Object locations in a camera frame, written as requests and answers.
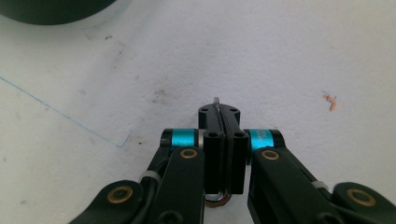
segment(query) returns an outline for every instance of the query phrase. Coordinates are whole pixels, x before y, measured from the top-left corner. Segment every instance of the blue line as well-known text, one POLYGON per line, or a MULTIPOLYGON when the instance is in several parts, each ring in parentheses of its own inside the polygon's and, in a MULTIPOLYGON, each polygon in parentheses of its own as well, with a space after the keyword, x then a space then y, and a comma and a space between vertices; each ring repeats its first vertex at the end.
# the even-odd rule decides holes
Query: blue line
POLYGON ((6 82, 8 85, 14 87, 15 89, 17 89, 17 90, 19 90, 19 91, 21 91, 21 92, 27 94, 28 96, 32 97, 34 100, 36 100, 36 101, 39 102, 40 104, 42 104, 42 105, 44 105, 44 106, 46 106, 46 107, 52 109, 52 110, 55 111, 56 113, 62 115, 65 119, 68 119, 68 120, 72 121, 73 123, 77 124, 77 125, 78 125, 80 128, 82 128, 83 130, 85 130, 85 131, 87 131, 87 132, 89 132, 89 133, 92 133, 93 135, 95 135, 95 136, 97 136, 97 137, 103 139, 104 141, 108 142, 109 144, 111 144, 111 145, 113 145, 113 146, 115 146, 115 147, 119 147, 119 148, 124 147, 124 145, 126 144, 126 142, 128 141, 128 139, 130 138, 130 136, 131 136, 131 134, 132 134, 132 133, 129 133, 128 137, 125 139, 125 141, 122 143, 122 145, 120 145, 120 144, 115 144, 115 143, 113 143, 113 141, 111 141, 109 138, 102 136, 102 135, 99 134, 98 132, 96 132, 96 131, 94 131, 94 130, 88 128, 87 126, 81 124, 80 122, 78 122, 78 121, 76 121, 75 119, 71 118, 70 116, 66 115, 64 112, 60 111, 59 109, 57 109, 57 108, 55 108, 55 107, 53 107, 53 106, 51 106, 51 105, 45 103, 45 102, 42 101, 41 99, 35 97, 35 96, 34 96, 32 93, 30 93, 29 91, 26 91, 26 90, 22 89, 21 87, 15 85, 14 83, 12 83, 12 82, 6 80, 6 79, 3 78, 3 77, 0 77, 0 79, 3 80, 4 82, 6 82))

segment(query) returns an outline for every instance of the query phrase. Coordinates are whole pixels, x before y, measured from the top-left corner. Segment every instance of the red stain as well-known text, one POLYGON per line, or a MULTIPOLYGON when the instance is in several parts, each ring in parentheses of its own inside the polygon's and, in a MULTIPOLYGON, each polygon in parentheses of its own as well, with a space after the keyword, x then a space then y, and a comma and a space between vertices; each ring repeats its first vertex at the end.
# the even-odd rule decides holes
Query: red stain
POLYGON ((332 98, 329 94, 324 94, 322 95, 323 99, 325 99, 327 102, 330 102, 332 105, 330 106, 330 111, 334 111, 335 109, 335 97, 332 98))

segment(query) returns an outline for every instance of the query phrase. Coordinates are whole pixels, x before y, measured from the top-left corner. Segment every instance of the robotic arm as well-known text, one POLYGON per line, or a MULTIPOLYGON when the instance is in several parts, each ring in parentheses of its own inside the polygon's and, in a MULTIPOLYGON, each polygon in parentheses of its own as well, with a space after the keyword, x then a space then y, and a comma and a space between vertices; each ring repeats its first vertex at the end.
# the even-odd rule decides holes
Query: robotic arm
POLYGON ((165 129, 139 183, 103 188, 71 223, 203 223, 204 205, 222 206, 244 191, 254 223, 394 224, 396 207, 356 183, 327 187, 286 148, 278 130, 241 130, 240 111, 219 103, 199 108, 199 129, 165 129))

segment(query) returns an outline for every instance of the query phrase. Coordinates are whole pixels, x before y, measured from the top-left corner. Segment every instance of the white surface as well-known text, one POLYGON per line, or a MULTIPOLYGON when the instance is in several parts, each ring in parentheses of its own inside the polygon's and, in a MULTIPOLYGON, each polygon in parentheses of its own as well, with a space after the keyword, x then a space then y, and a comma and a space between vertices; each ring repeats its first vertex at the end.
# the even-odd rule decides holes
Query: white surface
MULTIPOLYGON (((195 128, 214 96, 243 128, 278 128, 331 189, 354 181, 396 203, 394 8, 134 0, 105 22, 0 17, 0 223, 67 223, 137 180, 163 129, 195 128)), ((251 223, 246 202, 205 223, 251 223)))

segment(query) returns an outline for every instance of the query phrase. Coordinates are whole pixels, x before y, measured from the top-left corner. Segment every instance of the white table surface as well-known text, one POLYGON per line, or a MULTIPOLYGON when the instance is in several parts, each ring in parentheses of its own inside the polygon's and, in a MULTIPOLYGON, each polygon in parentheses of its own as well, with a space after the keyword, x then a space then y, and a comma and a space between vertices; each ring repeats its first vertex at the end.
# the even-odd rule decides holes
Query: white table surface
MULTIPOLYGON (((331 189, 396 203, 394 8, 134 0, 59 26, 0 17, 0 223, 67 223, 105 185, 137 181, 163 129, 196 128, 215 96, 242 128, 279 129, 331 189)), ((205 223, 252 223, 247 195, 205 223)))

